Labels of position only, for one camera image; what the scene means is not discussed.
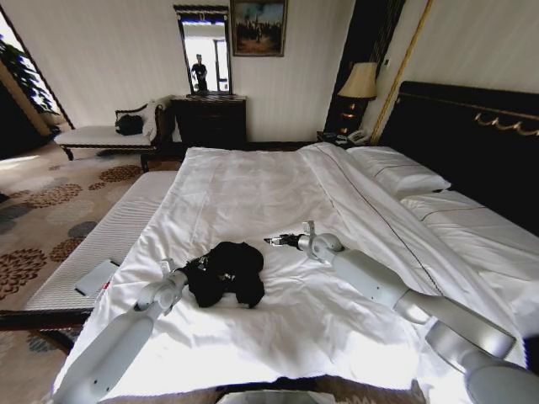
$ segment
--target pillow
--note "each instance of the pillow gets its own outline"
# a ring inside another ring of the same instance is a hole
[[[401,203],[507,301],[519,331],[539,335],[539,238],[455,191]]]
[[[456,191],[411,196],[401,203],[476,267],[539,279],[539,238],[489,208]]]
[[[144,125],[142,126],[142,134],[152,141],[157,135],[157,124],[155,121],[155,108],[157,107],[157,102],[155,100],[150,101],[146,108],[144,108]]]
[[[398,199],[448,189],[451,183],[390,147],[364,146],[348,149],[364,172]]]

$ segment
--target telephone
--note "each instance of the telephone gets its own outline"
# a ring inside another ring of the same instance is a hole
[[[356,146],[365,145],[369,141],[369,133],[365,129],[359,129],[348,135],[348,140]]]

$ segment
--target striped mattress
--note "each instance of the striped mattress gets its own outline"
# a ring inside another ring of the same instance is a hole
[[[161,204],[175,177],[176,172],[172,171],[143,174],[35,292],[24,309],[93,308],[99,292],[82,296],[74,290],[74,285],[105,259],[122,263]]]

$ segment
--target patterned carpet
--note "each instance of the patterned carpet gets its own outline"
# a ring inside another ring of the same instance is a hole
[[[178,163],[150,162],[151,170]],[[55,144],[0,161],[0,310],[18,310],[91,232],[141,175],[134,153],[76,150],[69,162]],[[0,332],[0,404],[51,402],[51,384],[65,355],[27,332]],[[273,387],[301,388],[278,383]],[[335,377],[305,380],[308,390],[330,392],[354,404],[424,403],[411,391],[384,391]],[[118,403],[213,404],[233,387]]]

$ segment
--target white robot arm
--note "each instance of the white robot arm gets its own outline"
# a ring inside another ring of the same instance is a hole
[[[363,296],[390,307],[407,320],[423,324],[438,319],[426,336],[429,345],[466,376],[467,391],[477,404],[530,404],[539,397],[539,378],[503,361],[515,344],[504,329],[459,303],[411,290],[391,269],[332,234],[265,239],[274,246],[293,246],[310,258],[331,263],[337,274]],[[187,282],[172,260],[162,262],[163,280],[146,286],[135,305],[116,317],[75,360],[53,396],[56,404],[93,404],[120,380],[152,335],[153,324],[179,301]]]
[[[56,404],[94,404],[125,373],[152,335],[153,324],[180,300],[187,283],[171,259],[161,262],[163,280],[141,290],[135,305],[117,316],[75,359],[52,397]]]
[[[331,263],[337,275],[365,298],[390,307],[413,323],[437,318],[426,341],[451,366],[464,373],[467,392],[477,404],[531,404],[539,400],[539,377],[503,359],[515,338],[475,311],[442,296],[411,290],[385,265],[344,247],[333,234],[317,235],[312,221],[306,234],[267,238],[274,246],[293,246],[309,258]]]

